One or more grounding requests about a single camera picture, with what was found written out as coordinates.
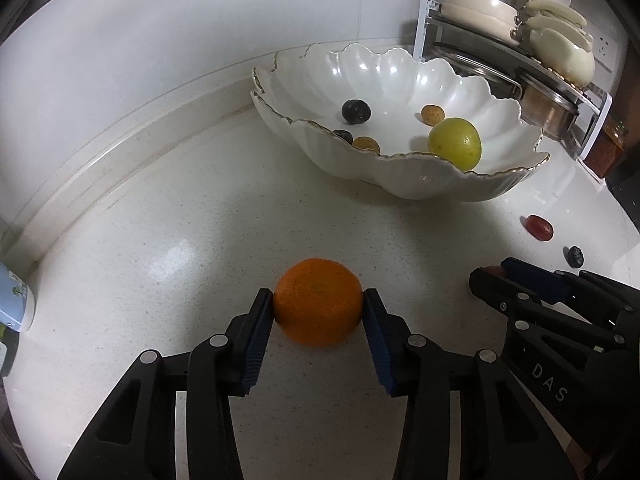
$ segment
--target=white countertop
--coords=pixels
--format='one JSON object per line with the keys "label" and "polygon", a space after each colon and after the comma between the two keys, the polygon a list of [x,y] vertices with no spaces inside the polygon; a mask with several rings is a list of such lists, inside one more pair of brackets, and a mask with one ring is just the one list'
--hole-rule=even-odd
{"label": "white countertop", "polygon": [[[344,263],[413,332],[465,354],[499,352],[504,337],[505,318],[468,290],[476,267],[515,256],[568,270],[562,248],[578,245],[585,269],[640,286],[640,235],[620,206],[558,144],[541,149],[549,163],[507,194],[448,203],[330,177],[254,110],[180,144],[76,222],[31,281],[36,316],[5,385],[36,473],[56,478],[141,351],[184,352],[222,332],[304,258]],[[553,224],[550,242],[524,230],[530,214]],[[387,479],[404,400],[379,386],[362,328],[314,350],[274,326],[232,415],[247,480]],[[184,428],[178,442],[185,479]]]}

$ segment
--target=metal screw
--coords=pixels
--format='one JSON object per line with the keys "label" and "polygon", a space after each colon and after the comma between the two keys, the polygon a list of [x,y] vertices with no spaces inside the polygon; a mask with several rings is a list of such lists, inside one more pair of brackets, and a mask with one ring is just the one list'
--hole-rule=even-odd
{"label": "metal screw", "polygon": [[416,346],[418,348],[425,346],[427,344],[427,338],[420,334],[411,334],[406,341],[411,346]]}
{"label": "metal screw", "polygon": [[493,363],[497,359],[495,352],[489,349],[481,350],[479,353],[479,357],[485,363]]}
{"label": "metal screw", "polygon": [[229,338],[224,334],[216,334],[209,339],[209,344],[216,348],[226,345],[229,342]]}
{"label": "metal screw", "polygon": [[142,355],[140,356],[140,362],[144,363],[145,365],[149,365],[157,358],[158,354],[156,352],[154,352],[153,350],[147,350],[146,352],[142,352]]}

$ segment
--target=electrical outlet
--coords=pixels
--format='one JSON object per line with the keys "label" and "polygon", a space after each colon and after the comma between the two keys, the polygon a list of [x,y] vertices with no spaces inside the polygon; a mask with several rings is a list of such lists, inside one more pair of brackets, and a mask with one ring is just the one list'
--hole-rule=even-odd
{"label": "electrical outlet", "polygon": [[593,55],[596,61],[613,72],[618,59],[618,44],[594,25],[590,24],[585,30],[593,36]]}

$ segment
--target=green fruit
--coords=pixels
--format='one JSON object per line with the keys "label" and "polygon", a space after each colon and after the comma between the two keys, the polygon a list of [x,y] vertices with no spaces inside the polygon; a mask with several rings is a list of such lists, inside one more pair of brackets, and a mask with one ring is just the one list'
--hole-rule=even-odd
{"label": "green fruit", "polygon": [[482,145],[473,124],[459,117],[450,117],[431,129],[429,151],[446,158],[460,171],[469,171],[480,162]]}

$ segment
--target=orange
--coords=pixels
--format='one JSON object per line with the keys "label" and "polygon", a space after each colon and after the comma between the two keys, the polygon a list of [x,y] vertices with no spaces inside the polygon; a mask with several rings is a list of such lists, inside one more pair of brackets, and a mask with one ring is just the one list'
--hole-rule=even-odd
{"label": "orange", "polygon": [[273,295],[275,320],[293,341],[308,346],[344,341],[361,312],[360,280],[344,265],[321,258],[291,267]]}

